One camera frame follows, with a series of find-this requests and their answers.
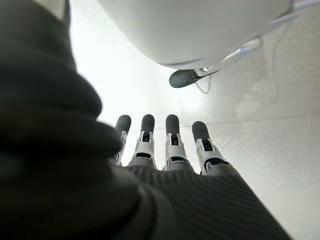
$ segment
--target white object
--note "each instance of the white object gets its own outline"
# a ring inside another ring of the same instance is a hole
[[[219,64],[271,30],[291,0],[98,0],[148,58],[175,69]]]

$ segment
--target black fabric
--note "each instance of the black fabric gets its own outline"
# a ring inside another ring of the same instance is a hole
[[[101,113],[96,91],[76,72],[69,27],[30,0],[0,1],[0,72],[2,101]]]
[[[68,28],[31,1],[0,1],[0,163],[21,164],[10,179],[0,173],[2,233],[289,239],[240,177],[109,166],[105,157],[121,149],[120,139],[96,121],[102,104],[76,72]],[[93,227],[84,231],[87,216]]]
[[[290,239],[241,177],[201,176],[192,171],[159,171],[143,166],[127,169],[169,200],[175,214],[174,239]],[[143,224],[134,223],[137,229]]]

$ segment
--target gray ribbed fabric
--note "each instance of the gray ribbed fabric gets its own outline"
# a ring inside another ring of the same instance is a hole
[[[127,169],[146,188],[161,192],[169,201],[175,217],[175,239],[290,239],[241,177],[201,176],[190,171],[168,172],[142,166]],[[165,212],[162,207],[155,212]],[[134,223],[137,228],[144,224],[147,223]]]

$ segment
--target black rubber fingertip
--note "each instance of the black rubber fingertip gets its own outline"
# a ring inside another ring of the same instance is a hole
[[[210,138],[208,128],[202,121],[196,121],[192,125],[192,134],[195,142],[198,139],[206,141]]]
[[[154,132],[155,130],[155,118],[151,114],[147,114],[143,117],[141,123],[141,131],[145,133]]]
[[[176,137],[180,133],[179,118],[176,115],[169,115],[165,120],[166,134],[172,134]]]
[[[131,117],[128,115],[122,115],[121,117],[119,117],[118,121],[116,122],[115,130],[120,134],[122,133],[122,131],[126,131],[126,133],[128,133],[130,126],[131,126]]]

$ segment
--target white surface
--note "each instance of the white surface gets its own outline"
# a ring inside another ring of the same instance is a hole
[[[132,117],[125,165],[150,113],[161,169],[165,119],[176,114],[199,171],[190,126],[204,121],[221,153],[293,238],[320,238],[320,7],[266,35],[262,49],[214,75],[203,94],[195,85],[171,88],[174,70],[142,56],[98,3],[72,3],[74,54],[103,100],[100,120],[115,125],[122,114]],[[208,81],[199,84],[206,88]]]
[[[98,0],[148,58],[176,69],[219,64],[270,32],[291,0]]]

